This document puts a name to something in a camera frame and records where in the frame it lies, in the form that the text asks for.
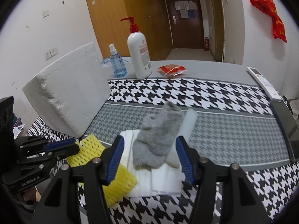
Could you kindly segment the person left hand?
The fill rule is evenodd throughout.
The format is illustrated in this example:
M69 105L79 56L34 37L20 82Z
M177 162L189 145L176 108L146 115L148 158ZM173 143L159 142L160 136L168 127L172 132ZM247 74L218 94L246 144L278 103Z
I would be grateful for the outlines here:
M26 203L34 203L36 201L36 187L29 188L23 194L23 199Z

